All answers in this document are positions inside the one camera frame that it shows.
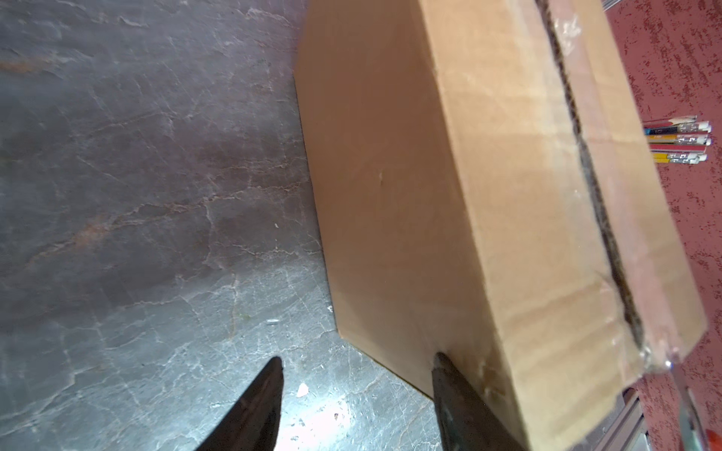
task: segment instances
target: cardboard box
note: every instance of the cardboard box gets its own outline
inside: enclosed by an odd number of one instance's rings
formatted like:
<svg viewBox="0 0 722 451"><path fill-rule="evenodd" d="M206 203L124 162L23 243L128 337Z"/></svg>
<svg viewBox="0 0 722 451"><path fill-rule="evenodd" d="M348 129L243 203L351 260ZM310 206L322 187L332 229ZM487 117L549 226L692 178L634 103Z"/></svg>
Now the cardboard box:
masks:
<svg viewBox="0 0 722 451"><path fill-rule="evenodd" d="M311 0L295 78L339 332L424 393L562 451L701 337L601 2Z"/></svg>

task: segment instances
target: red wall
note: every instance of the red wall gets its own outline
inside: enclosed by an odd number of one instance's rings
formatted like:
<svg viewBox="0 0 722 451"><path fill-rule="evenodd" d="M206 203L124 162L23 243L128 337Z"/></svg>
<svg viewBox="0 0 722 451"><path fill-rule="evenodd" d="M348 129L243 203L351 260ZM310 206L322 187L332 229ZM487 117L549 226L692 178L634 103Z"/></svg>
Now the red wall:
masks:
<svg viewBox="0 0 722 451"><path fill-rule="evenodd" d="M722 132L722 0L622 0L608 17L642 119L699 113L713 139ZM722 150L708 154L658 169L710 322L684 369L706 427L722 432ZM638 390L654 448L676 450L669 376L646 376Z"/></svg>

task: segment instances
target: gray marble surface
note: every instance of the gray marble surface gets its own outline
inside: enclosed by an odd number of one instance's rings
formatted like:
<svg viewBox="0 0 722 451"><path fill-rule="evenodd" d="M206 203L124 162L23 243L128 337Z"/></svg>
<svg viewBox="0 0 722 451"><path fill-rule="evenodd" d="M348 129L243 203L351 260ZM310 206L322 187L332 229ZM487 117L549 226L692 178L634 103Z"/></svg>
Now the gray marble surface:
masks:
<svg viewBox="0 0 722 451"><path fill-rule="evenodd" d="M193 450L273 355L278 450L439 449L431 402L334 330L304 11L0 2L0 449Z"/></svg>

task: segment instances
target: red textured surface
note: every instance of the red textured surface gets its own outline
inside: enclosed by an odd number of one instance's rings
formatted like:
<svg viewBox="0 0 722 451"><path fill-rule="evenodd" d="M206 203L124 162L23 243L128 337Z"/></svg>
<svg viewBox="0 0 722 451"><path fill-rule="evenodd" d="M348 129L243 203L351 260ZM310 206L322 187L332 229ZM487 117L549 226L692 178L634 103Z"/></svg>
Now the red textured surface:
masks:
<svg viewBox="0 0 722 451"><path fill-rule="evenodd" d="M608 17L642 119L699 113L722 131L722 0L623 0ZM685 373L705 425L722 432L722 152L708 154L658 169L710 321ZM646 376L638 390L655 450L676 451L671 380Z"/></svg>

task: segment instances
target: bundle of pencils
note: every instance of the bundle of pencils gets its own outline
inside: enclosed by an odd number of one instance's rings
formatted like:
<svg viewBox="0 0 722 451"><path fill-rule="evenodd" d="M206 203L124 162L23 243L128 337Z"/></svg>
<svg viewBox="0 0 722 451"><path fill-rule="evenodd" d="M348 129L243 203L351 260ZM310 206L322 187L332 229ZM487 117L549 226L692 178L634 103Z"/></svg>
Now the bundle of pencils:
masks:
<svg viewBox="0 0 722 451"><path fill-rule="evenodd" d="M707 159L707 146L712 144L709 122L682 116L643 124L655 162L696 165Z"/></svg>

